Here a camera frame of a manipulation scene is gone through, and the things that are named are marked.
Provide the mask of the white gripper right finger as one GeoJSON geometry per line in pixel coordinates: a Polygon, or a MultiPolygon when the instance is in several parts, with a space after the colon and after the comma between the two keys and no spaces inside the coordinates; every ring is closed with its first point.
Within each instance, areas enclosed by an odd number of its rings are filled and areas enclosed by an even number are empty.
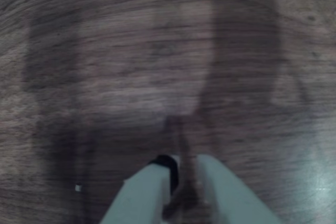
{"type": "Polygon", "coordinates": [[[270,208],[213,156],[196,158],[197,179],[211,209],[212,223],[281,223],[270,208]]]}

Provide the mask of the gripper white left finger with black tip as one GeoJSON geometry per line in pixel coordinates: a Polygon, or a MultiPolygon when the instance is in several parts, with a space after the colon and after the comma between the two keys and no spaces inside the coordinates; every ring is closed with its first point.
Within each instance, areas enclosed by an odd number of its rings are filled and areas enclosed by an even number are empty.
{"type": "Polygon", "coordinates": [[[163,209],[179,186],[180,158],[158,155],[126,179],[100,221],[103,224],[166,223],[163,209]]]}

